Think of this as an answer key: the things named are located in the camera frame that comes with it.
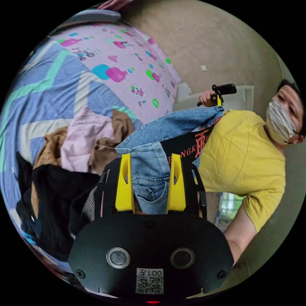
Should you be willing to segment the person's right hand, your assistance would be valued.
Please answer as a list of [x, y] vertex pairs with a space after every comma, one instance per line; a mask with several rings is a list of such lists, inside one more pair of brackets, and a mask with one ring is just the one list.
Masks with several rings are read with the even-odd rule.
[[213, 90], [207, 90], [207, 91], [202, 92], [199, 95], [199, 103], [201, 105], [204, 105], [205, 107], [214, 106], [215, 103], [212, 101], [212, 98], [211, 98], [214, 93], [215, 92]]

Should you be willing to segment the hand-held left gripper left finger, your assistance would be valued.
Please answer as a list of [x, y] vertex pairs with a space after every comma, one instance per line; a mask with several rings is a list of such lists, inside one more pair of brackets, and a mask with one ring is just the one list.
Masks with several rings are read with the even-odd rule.
[[120, 160], [115, 208], [117, 212], [132, 212], [131, 154], [123, 154]]

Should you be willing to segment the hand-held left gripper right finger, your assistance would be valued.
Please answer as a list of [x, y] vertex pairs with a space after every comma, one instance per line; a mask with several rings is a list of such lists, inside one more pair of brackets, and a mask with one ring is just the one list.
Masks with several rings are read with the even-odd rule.
[[172, 154], [167, 213], [183, 213], [185, 209], [186, 199], [181, 157], [178, 154]]

